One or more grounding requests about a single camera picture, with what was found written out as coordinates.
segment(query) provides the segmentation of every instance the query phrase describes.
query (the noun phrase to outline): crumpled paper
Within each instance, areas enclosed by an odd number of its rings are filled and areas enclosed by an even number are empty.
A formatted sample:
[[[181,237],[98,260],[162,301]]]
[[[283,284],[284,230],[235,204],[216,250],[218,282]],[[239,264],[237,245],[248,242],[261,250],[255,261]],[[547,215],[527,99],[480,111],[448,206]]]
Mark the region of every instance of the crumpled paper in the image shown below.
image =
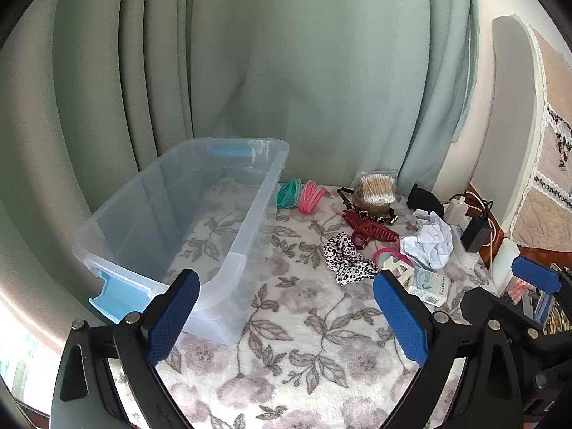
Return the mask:
[[[401,252],[430,269],[441,269],[453,251],[451,227],[434,211],[428,214],[416,210],[413,216],[417,218],[418,231],[400,239]]]

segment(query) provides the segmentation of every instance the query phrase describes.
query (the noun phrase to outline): metal rivet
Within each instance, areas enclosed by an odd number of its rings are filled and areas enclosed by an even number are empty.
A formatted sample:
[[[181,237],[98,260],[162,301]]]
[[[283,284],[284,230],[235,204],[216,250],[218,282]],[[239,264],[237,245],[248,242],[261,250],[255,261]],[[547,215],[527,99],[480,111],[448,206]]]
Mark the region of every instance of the metal rivet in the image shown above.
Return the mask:
[[[534,379],[539,389],[544,389],[548,385],[548,379],[543,372],[539,372]]]
[[[125,322],[127,324],[135,324],[136,322],[139,322],[139,319],[141,319],[141,315],[136,311],[131,311],[130,313],[127,313],[127,316],[125,316]]]
[[[526,330],[526,332],[531,339],[537,339],[538,338],[538,331],[536,329],[533,329],[530,327]]]
[[[442,311],[437,311],[433,317],[439,324],[445,324],[449,321],[449,315],[447,313],[443,313]]]
[[[498,331],[501,328],[501,324],[499,323],[499,321],[497,321],[496,319],[491,319],[488,322],[488,326],[493,330],[493,331]]]
[[[83,319],[74,319],[71,322],[71,328],[74,331],[81,331],[85,327],[85,321]]]

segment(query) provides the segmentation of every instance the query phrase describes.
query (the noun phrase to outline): clear plastic storage bin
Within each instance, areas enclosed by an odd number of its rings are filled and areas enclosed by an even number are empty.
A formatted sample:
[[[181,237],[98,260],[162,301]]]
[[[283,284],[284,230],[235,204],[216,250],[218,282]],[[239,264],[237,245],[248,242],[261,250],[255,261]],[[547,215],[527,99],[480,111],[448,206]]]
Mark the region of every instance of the clear plastic storage bin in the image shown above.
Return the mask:
[[[236,343],[274,229],[289,148],[273,139],[198,138],[151,163],[74,239],[76,258],[105,282],[90,302],[119,322],[191,268],[201,291],[183,330]]]

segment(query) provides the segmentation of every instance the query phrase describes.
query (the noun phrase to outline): white box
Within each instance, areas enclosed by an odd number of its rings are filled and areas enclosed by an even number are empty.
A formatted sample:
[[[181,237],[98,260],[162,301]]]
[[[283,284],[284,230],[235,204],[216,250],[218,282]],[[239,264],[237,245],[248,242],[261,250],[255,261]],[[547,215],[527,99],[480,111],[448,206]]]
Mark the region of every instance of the white box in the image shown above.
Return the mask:
[[[451,280],[444,274],[416,267],[407,293],[419,297],[428,305],[441,306],[447,301]]]

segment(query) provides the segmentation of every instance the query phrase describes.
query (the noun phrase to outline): black power adapter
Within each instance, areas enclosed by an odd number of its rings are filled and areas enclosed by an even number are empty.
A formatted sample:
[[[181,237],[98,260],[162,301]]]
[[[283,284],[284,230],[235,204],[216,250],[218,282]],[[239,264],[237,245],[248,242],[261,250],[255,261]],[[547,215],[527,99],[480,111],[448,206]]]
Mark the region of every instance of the black power adapter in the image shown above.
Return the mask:
[[[468,223],[467,229],[463,232],[461,243],[465,250],[467,250],[467,253],[478,252],[483,246],[484,241],[487,240],[487,237],[491,235],[493,229],[491,229],[489,224],[488,216],[490,215],[492,207],[493,202],[491,200],[486,203],[485,208],[479,216],[471,218],[471,222]]]

